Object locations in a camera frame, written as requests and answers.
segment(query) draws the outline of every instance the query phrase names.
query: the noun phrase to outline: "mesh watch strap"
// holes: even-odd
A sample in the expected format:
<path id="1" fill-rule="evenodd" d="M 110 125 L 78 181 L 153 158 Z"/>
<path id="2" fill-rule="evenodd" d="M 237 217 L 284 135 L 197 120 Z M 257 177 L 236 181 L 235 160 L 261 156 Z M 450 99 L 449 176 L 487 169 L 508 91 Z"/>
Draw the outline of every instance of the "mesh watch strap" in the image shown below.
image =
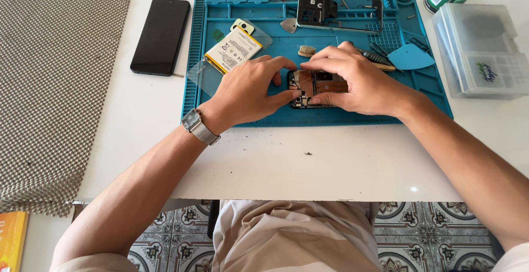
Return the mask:
<path id="1" fill-rule="evenodd" d="M 221 138 L 220 135 L 215 135 L 210 130 L 208 130 L 202 122 L 199 122 L 196 127 L 191 130 L 191 133 L 194 134 L 202 142 L 210 146 L 215 144 Z"/>

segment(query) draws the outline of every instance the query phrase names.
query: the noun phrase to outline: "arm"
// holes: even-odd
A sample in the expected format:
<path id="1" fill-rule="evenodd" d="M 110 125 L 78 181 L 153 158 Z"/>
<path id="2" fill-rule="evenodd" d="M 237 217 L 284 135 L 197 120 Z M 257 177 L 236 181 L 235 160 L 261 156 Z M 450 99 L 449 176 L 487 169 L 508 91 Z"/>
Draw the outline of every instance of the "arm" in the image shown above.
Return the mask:
<path id="1" fill-rule="evenodd" d="M 221 134 L 235 124 L 264 118 L 300 96 L 296 90 L 267 96 L 271 80 L 276 86 L 281 84 L 279 70 L 283 67 L 296 68 L 284 57 L 262 56 L 227 73 L 213 98 L 198 107 L 204 125 Z M 83 210 L 57 243 L 50 269 L 84 255 L 127 256 L 206 147 L 182 126 L 177 127 Z"/>
<path id="2" fill-rule="evenodd" d="M 529 208 L 529 179 L 448 118 L 424 94 L 372 66 L 348 42 L 318 52 L 301 67 L 337 73 L 349 85 L 348 93 L 323 93 L 314 96 L 313 103 L 399 118 L 506 251 L 529 242 L 529 213 L 524 211 Z"/>

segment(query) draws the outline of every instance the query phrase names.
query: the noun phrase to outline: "clear plastic storage box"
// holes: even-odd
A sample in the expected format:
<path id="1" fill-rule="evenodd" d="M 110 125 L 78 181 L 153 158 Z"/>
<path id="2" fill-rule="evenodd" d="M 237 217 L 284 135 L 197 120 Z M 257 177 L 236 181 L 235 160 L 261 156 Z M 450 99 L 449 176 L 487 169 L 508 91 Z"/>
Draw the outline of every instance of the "clear plastic storage box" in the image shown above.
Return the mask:
<path id="1" fill-rule="evenodd" d="M 452 97 L 529 95 L 529 61 L 518 52 L 506 6 L 448 3 L 433 16 Z"/>

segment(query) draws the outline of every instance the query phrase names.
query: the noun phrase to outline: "shirt sleeve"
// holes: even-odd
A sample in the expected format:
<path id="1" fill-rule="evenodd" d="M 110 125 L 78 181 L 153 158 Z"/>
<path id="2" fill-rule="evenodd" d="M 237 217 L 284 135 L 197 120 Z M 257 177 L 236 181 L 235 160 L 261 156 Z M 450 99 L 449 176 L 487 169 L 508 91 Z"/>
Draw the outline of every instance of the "shirt sleeve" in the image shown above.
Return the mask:
<path id="1" fill-rule="evenodd" d="M 137 272 L 137 268 L 122 255 L 96 254 L 65 262 L 53 272 Z"/>
<path id="2" fill-rule="evenodd" d="M 529 271 L 529 243 L 513 247 L 494 266 L 492 272 Z"/>

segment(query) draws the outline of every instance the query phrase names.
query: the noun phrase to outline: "person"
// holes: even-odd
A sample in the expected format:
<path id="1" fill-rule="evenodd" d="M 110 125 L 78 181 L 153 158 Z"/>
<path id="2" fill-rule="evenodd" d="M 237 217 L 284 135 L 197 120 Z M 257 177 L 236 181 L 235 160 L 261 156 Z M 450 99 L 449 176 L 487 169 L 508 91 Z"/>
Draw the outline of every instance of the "person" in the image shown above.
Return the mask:
<path id="1" fill-rule="evenodd" d="M 400 119 L 505 249 L 493 271 L 529 271 L 529 179 L 348 42 L 327 47 L 300 66 L 337 73 L 349 86 L 347 93 L 318 94 L 313 103 Z M 235 67 L 197 108 L 204 125 L 219 135 L 298 97 L 297 89 L 267 96 L 271 81 L 281 83 L 282 68 L 296 65 L 285 57 L 261 56 Z M 177 127 L 83 210 L 57 243 L 50 270 L 135 271 L 126 258 L 130 246 L 206 147 Z M 377 209 L 355 202 L 221 201 L 212 270 L 380 271 L 373 235 Z"/>

